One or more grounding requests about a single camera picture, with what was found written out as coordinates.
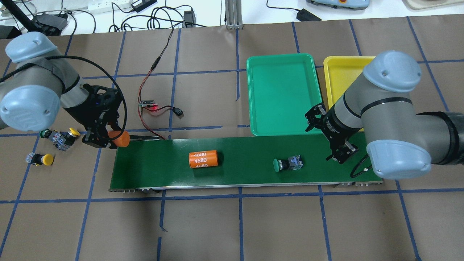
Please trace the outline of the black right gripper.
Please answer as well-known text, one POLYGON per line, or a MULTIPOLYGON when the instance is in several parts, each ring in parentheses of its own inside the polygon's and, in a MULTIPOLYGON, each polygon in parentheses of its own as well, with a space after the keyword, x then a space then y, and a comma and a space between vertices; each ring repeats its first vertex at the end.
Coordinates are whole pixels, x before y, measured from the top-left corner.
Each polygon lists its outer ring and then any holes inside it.
POLYGON ((352 156, 358 152, 358 147, 348 141, 354 135, 354 129, 339 119, 334 108, 325 111, 325 105, 319 103, 307 111, 304 117, 308 121, 305 132, 309 132, 313 128, 320 129, 328 139, 330 147, 339 147, 331 149, 331 154, 326 157, 326 161, 334 160, 342 165, 346 162, 347 156, 352 156))

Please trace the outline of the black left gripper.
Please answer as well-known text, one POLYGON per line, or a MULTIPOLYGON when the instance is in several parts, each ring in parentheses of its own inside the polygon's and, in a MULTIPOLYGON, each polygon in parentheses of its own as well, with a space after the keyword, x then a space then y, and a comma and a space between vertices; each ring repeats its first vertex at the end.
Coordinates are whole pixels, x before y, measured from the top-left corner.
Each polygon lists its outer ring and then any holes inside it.
POLYGON ((79 89, 86 94, 83 101, 77 106, 66 108, 65 111, 86 129, 90 129, 83 136, 82 143, 95 148, 111 149, 106 126, 112 131, 122 131, 118 124, 118 109, 122 103, 121 91, 90 84, 82 84, 79 89))

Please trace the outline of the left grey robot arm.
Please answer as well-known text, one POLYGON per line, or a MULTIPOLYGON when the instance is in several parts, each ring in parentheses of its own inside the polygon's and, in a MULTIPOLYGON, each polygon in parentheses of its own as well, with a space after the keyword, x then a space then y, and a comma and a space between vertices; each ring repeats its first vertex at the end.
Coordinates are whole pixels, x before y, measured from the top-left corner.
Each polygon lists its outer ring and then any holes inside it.
POLYGON ((91 85, 43 33, 28 32, 5 47, 16 69, 1 79, 1 129, 39 132, 65 110, 85 129, 105 136, 119 130, 123 96, 116 88, 91 85))

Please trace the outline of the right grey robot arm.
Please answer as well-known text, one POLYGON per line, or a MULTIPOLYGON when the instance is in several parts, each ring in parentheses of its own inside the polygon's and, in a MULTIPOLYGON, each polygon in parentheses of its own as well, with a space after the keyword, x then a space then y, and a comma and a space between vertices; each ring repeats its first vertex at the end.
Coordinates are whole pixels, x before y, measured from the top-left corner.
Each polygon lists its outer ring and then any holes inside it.
POLYGON ((373 172, 384 179, 420 177, 432 165, 462 165, 463 114, 416 114, 410 93, 421 76, 413 57, 384 51, 330 109, 318 104, 307 111, 306 132, 321 130, 330 144, 330 157, 344 162, 355 150, 349 138, 364 129, 373 172))

